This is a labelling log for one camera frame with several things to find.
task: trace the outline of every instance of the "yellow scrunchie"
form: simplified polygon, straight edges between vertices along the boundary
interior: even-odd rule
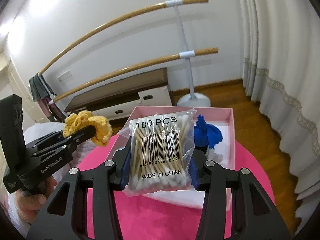
[[[104,116],[93,116],[93,114],[87,110],[81,111],[79,114],[69,115],[65,120],[65,124],[63,129],[64,138],[88,125],[93,125],[97,132],[91,140],[98,146],[106,146],[112,135],[112,128],[109,120]]]

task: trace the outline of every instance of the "fingernail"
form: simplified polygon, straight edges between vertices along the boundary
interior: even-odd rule
[[[38,201],[41,205],[43,205],[45,203],[45,201],[47,200],[47,198],[44,195],[40,195],[38,197]]]

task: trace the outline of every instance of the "wooden rail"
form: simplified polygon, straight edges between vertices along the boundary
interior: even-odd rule
[[[194,50],[195,56],[201,56],[201,55],[207,55],[207,54],[214,54],[214,53],[218,53],[218,48],[207,48],[207,49],[197,49]],[[116,77],[116,76],[120,76],[122,74],[134,71],[134,70],[138,70],[141,68],[145,68],[145,67],[149,67],[149,66],[153,66],[153,65],[157,65],[160,63],[164,63],[164,62],[169,62],[169,61],[173,61],[173,60],[177,60],[180,59],[180,54],[173,54],[173,55],[169,55],[169,56],[164,56],[164,57],[159,57],[159,58],[155,58],[155,59],[151,59],[151,60],[147,60],[138,64],[134,64],[131,65],[129,67],[125,67],[123,69],[119,69],[116,71],[113,71],[111,73],[108,73],[104,76],[100,76],[98,78],[95,78],[87,83],[84,83],[76,88],[71,89],[70,91],[63,93],[62,95],[56,96],[53,99],[53,102],[57,102],[67,96],[70,96],[82,89],[85,89],[87,87],[90,87],[92,85],[95,85],[97,83],[100,83],[102,81],[105,81],[107,79]]]
[[[182,0],[182,4],[193,4],[193,3],[207,3],[208,0]],[[145,14],[148,12],[152,12],[155,10],[167,8],[166,2],[158,3],[155,5],[151,5],[145,8],[141,8],[136,11],[132,11],[130,13],[124,14],[116,19],[113,19],[95,29],[87,33],[86,35],[82,36],[72,44],[70,44],[67,48],[65,48],[63,51],[61,51],[57,56],[55,56],[42,70],[40,70],[39,74],[42,75],[50,66],[52,66],[58,59],[60,59],[63,55],[65,55],[67,52],[72,50],[75,46],[79,45],[81,42],[87,40],[88,38],[94,36],[95,34],[105,30],[106,28],[109,28],[117,23],[123,22],[127,19],[133,18],[135,16]]]

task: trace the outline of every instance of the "black drawer handle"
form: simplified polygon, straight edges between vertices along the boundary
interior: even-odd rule
[[[144,96],[144,97],[143,97],[144,100],[148,100],[148,99],[152,99],[152,98],[153,98],[152,95],[148,95],[148,96]]]

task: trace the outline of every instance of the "wall outlet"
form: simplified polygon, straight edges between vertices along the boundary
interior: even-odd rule
[[[60,76],[57,77],[59,82],[62,82],[63,80],[65,80],[68,77],[71,77],[72,74],[70,72],[70,70],[67,70],[66,72],[62,73]]]

